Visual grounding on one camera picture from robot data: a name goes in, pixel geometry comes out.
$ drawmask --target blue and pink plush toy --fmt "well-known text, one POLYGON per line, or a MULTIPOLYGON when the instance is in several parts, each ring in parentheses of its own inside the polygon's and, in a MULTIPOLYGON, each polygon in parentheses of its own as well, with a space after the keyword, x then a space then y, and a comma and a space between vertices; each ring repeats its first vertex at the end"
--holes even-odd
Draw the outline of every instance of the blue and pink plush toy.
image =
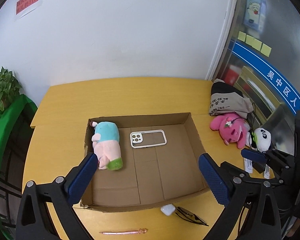
POLYGON ((113 122, 91 122, 95 128, 92 136, 94 153, 99 160, 100 170, 119 170, 122 168, 122 158, 119 145, 119 130, 113 122))

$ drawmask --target yellow table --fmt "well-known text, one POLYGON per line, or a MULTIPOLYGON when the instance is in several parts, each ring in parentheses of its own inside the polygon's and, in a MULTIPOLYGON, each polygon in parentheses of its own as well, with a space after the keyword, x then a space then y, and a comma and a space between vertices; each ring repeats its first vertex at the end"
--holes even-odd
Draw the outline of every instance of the yellow table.
MULTIPOLYGON (((143 77, 50 87, 31 124, 35 130, 26 159, 23 188, 29 180, 50 183, 77 166, 84 152, 87 121, 99 116, 191 112, 202 144, 216 163, 228 161, 243 168, 236 144, 226 146, 219 133, 209 128, 213 119, 208 115, 211 85, 211 81, 203 80, 143 77)), ((159 208, 122 213, 102 213, 78 205, 74 209, 95 239, 108 240, 119 236, 99 232, 147 228, 144 235, 120 236, 120 239, 203 239, 223 210, 210 191, 176 205, 197 214, 210 227, 186 222, 175 215, 167 217, 159 208)), ((60 237, 68 239, 52 204, 48 207, 60 237)), ((229 239, 236 236, 234 228, 229 239)))

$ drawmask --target stuffed toy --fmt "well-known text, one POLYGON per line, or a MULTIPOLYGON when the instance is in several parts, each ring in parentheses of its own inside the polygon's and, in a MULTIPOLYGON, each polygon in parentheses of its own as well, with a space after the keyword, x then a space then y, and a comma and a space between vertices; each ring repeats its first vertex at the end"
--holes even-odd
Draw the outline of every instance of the stuffed toy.
POLYGON ((119 130, 113 122, 92 122, 95 134, 92 136, 94 153, 99 160, 100 170, 119 170, 122 158, 119 146, 119 130))
POLYGON ((236 142, 238 149, 245 146, 247 129, 244 118, 236 113, 227 113, 216 116, 210 123, 212 130, 219 130, 220 136, 226 145, 236 142))
POLYGON ((246 146, 259 152, 266 152, 271 145, 271 133, 266 129, 257 128, 252 133, 247 133, 246 146))

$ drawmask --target cartoon poster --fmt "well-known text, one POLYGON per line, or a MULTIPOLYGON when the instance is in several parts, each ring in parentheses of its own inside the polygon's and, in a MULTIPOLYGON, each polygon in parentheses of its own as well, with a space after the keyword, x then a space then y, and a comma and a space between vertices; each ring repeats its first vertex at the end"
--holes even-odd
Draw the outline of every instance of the cartoon poster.
POLYGON ((259 33, 262 32, 266 18, 266 0, 247 0, 244 24, 259 33))

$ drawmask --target potted plant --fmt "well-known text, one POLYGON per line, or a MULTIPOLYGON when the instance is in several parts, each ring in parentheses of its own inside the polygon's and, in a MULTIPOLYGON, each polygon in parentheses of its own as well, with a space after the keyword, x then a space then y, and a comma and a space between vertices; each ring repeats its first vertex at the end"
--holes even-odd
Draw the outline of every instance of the potted plant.
POLYGON ((0 117, 16 97, 20 95, 18 80, 12 75, 12 71, 1 68, 0 71, 0 117))

